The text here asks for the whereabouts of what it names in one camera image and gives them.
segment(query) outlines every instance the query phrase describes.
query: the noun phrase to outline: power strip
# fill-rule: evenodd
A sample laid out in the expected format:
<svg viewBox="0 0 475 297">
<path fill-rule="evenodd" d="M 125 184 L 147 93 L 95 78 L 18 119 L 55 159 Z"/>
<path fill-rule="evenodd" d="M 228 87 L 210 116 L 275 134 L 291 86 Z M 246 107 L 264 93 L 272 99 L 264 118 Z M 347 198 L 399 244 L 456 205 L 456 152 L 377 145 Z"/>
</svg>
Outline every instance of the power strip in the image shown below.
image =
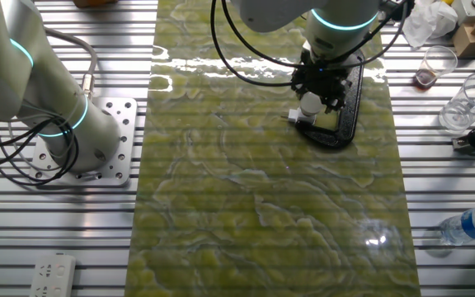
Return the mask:
<svg viewBox="0 0 475 297">
<path fill-rule="evenodd" d="M 63 254 L 38 259 L 29 296 L 70 297 L 75 265 L 75 257 Z"/>
</svg>

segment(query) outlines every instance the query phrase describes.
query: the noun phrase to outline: white tissue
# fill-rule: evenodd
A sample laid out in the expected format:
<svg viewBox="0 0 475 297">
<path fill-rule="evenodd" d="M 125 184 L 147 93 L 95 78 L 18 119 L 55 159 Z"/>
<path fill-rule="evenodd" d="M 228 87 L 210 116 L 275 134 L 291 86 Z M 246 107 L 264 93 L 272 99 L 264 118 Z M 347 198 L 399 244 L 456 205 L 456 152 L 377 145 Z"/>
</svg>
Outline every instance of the white tissue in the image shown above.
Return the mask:
<svg viewBox="0 0 475 297">
<path fill-rule="evenodd" d="M 441 37 L 455 28 L 458 14 L 444 2 L 418 0 L 412 14 L 404 21 L 402 31 L 408 43 L 418 48 L 429 38 Z"/>
</svg>

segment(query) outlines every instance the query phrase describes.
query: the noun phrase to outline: blue bottle label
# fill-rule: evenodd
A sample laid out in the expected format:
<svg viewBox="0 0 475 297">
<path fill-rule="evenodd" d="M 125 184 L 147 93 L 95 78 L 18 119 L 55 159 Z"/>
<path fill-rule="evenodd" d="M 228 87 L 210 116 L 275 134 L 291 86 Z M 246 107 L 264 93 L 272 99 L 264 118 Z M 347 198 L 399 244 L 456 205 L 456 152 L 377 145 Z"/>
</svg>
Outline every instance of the blue bottle label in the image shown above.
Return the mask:
<svg viewBox="0 0 475 297">
<path fill-rule="evenodd" d="M 461 226 L 468 236 L 475 239 L 475 228 L 472 223 L 472 211 L 473 210 L 467 210 L 463 215 L 461 215 Z"/>
</svg>

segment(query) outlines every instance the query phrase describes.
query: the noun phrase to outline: green marble slab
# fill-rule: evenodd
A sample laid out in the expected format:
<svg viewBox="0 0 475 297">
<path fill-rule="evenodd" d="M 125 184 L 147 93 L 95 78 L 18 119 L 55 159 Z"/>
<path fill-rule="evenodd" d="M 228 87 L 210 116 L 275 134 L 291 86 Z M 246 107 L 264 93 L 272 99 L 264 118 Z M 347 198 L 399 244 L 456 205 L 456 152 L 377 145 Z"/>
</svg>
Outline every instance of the green marble slab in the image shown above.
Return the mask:
<svg viewBox="0 0 475 297">
<path fill-rule="evenodd" d="M 209 6 L 159 1 L 126 296 L 419 296 L 382 63 L 364 71 L 353 144 L 318 148 L 280 118 L 299 104 L 288 87 L 224 68 Z M 304 20 L 261 35 L 232 10 L 251 44 L 298 61 Z M 220 10 L 218 33 L 249 78 L 290 79 L 251 56 Z"/>
</svg>

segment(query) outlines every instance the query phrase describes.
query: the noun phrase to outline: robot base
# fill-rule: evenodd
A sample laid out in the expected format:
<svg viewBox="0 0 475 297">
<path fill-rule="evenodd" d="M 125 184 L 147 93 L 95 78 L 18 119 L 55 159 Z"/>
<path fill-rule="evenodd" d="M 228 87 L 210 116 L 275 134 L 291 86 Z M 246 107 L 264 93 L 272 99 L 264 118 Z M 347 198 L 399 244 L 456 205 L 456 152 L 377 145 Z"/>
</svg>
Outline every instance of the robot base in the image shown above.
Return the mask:
<svg viewBox="0 0 475 297">
<path fill-rule="evenodd" d="M 75 174 L 68 172 L 58 180 L 40 188 L 93 188 L 93 187 L 124 187 L 129 184 L 131 170 L 131 154 L 134 146 L 135 121 L 137 118 L 137 101 L 132 98 L 94 98 L 94 104 L 109 112 L 119 123 L 120 145 L 116 155 L 92 172 Z M 42 139 L 38 139 L 32 163 L 40 168 L 54 168 L 58 164 L 50 157 Z M 32 177 L 46 179 L 54 172 L 38 172 L 31 168 Z"/>
</svg>

